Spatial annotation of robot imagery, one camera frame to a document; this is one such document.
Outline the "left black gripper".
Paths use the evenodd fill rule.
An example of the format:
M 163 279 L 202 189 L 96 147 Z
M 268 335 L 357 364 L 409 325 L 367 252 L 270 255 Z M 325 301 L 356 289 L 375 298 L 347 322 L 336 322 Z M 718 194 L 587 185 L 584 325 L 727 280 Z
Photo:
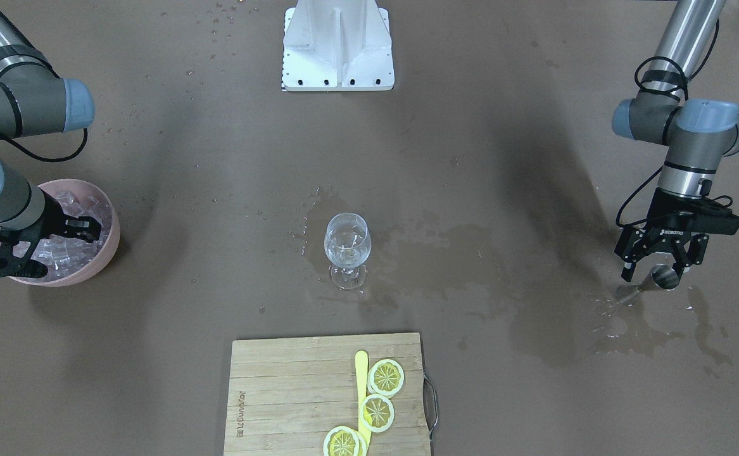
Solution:
M 624 222 L 623 213 L 639 190 L 633 191 L 616 212 L 615 225 L 621 228 L 615 245 L 615 254 L 624 262 L 621 279 L 633 282 L 636 264 L 654 253 L 668 254 L 674 258 L 671 268 L 682 280 L 685 272 L 693 265 L 701 265 L 710 236 L 700 232 L 683 231 L 676 211 L 687 200 L 709 200 L 674 196 L 665 191 L 656 191 L 651 200 L 649 213 L 640 220 Z

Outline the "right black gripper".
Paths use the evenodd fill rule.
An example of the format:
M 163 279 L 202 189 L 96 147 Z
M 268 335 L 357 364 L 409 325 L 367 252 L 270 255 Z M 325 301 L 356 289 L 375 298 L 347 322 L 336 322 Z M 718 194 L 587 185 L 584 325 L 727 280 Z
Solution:
M 101 234 L 102 225 L 94 217 L 69 216 L 56 200 L 46 200 L 41 217 L 26 228 L 10 230 L 0 226 L 0 277 L 45 277 L 47 265 L 33 258 L 42 239 L 60 236 L 95 243 Z

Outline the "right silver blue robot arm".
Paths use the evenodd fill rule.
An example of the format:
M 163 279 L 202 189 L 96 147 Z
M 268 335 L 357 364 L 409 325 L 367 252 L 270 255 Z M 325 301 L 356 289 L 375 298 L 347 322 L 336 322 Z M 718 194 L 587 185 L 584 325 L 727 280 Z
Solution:
M 61 78 L 47 58 L 0 10 L 0 141 L 57 132 L 87 132 L 95 119 L 93 95 L 80 80 Z M 0 277 L 42 278 L 34 260 L 51 236 L 98 241 L 101 224 L 63 213 L 50 194 L 0 159 Z

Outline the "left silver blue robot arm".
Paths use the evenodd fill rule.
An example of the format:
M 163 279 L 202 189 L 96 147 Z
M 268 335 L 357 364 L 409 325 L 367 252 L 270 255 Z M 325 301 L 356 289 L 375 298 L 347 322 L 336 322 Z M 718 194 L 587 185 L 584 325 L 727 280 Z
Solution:
M 661 253 L 673 258 L 662 272 L 675 288 L 703 262 L 711 236 L 739 230 L 731 197 L 710 195 L 722 159 L 739 153 L 739 106 L 690 95 L 716 43 L 723 8 L 723 1 L 679 1 L 655 54 L 635 70 L 636 96 L 615 109 L 616 135 L 667 148 L 651 175 L 656 187 L 645 217 L 628 223 L 616 217 L 621 235 L 615 253 L 625 282 L 641 260 Z

